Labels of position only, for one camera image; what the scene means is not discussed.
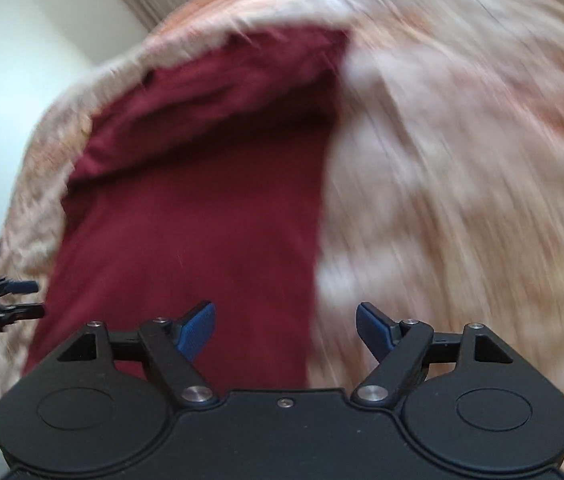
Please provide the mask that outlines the dark red knit sweater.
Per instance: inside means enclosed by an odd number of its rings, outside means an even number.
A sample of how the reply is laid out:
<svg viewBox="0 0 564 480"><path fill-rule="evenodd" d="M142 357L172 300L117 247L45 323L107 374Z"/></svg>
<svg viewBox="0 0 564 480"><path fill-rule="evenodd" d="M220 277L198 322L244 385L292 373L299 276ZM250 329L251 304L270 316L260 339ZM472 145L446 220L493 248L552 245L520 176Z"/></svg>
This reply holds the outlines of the dark red knit sweater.
<svg viewBox="0 0 564 480"><path fill-rule="evenodd" d="M219 391L302 388L325 154L347 32L233 35L149 72L94 118L27 366L90 321L132 330L203 300Z"/></svg>

